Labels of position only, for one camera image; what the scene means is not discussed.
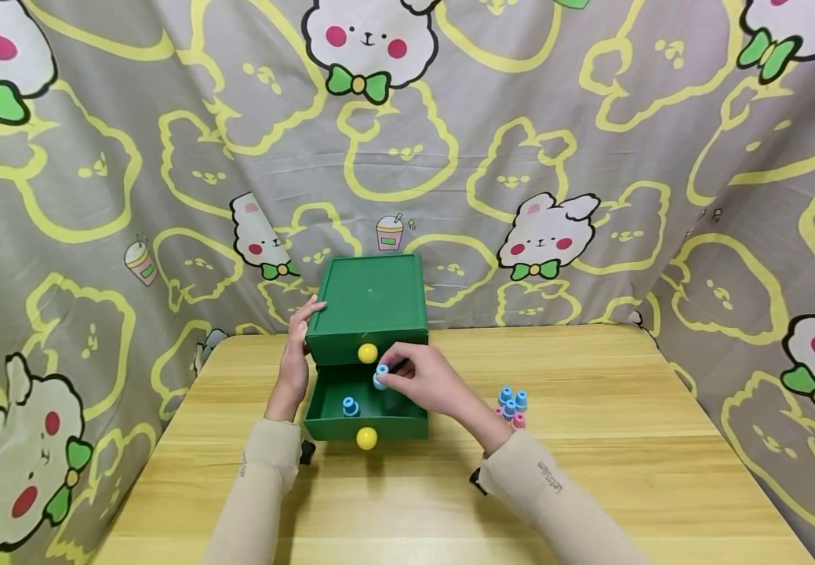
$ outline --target drink cup illustration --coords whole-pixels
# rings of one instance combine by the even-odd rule
[[[158,274],[150,250],[140,239],[128,246],[126,250],[126,267],[146,286],[153,284]]]
[[[405,225],[401,222],[401,215],[385,216],[376,224],[376,236],[379,240],[379,251],[396,251],[401,248],[401,236],[405,232]]]

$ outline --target left hand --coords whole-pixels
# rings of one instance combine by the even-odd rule
[[[266,420],[294,421],[298,406],[307,396],[310,383],[310,368],[304,357],[304,340],[307,337],[307,324],[310,316],[326,307],[325,302],[317,302],[316,295],[296,311],[288,321],[288,340],[282,351],[282,362],[278,364],[278,380],[266,404]]]

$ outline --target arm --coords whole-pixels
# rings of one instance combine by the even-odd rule
[[[649,560],[597,501],[564,474],[526,430],[510,428],[484,403],[456,419],[488,456],[479,486],[510,505],[566,565],[646,565]]]
[[[206,549],[204,564],[268,565],[275,555],[278,513],[298,472],[300,428],[259,420]]]
[[[508,426],[430,345],[394,344],[380,363],[408,359],[383,385],[426,410],[453,417],[482,446],[478,485],[514,508],[548,541],[564,565],[646,565],[596,500],[564,474],[532,435]]]
[[[278,380],[243,450],[235,484],[206,548],[205,565],[268,565],[275,557],[278,513],[300,459],[300,427],[293,422],[310,380],[304,358],[307,321],[325,305],[313,296],[289,321]]]

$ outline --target green wooden drawer box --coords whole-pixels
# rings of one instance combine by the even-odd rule
[[[319,441],[352,441],[369,432],[376,440],[426,439],[426,410],[401,393],[377,391],[378,357],[395,341],[429,343],[423,266],[417,255],[336,257],[326,268],[307,345],[317,366],[316,385],[304,426]],[[361,347],[364,355],[359,355]],[[366,349],[373,350],[367,355]],[[347,397],[360,406],[348,417]]]

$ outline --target hand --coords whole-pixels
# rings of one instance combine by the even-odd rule
[[[307,396],[310,383],[310,367],[304,358],[304,340],[307,338],[307,324],[310,316],[326,307],[325,302],[317,302],[316,295],[296,311],[288,321],[288,340],[282,351],[282,362],[278,364],[278,380],[266,403],[266,420],[294,421],[298,406]]]
[[[438,347],[397,343],[379,359],[394,367],[393,374],[379,375],[379,382],[413,400],[420,408],[453,417],[471,433],[486,456],[495,453],[514,433],[495,410],[467,386]]]
[[[401,392],[420,408],[459,418],[468,404],[481,402],[438,347],[399,342],[382,355],[379,364],[395,367],[404,359],[407,363],[403,367],[393,374],[380,375],[379,382]]]

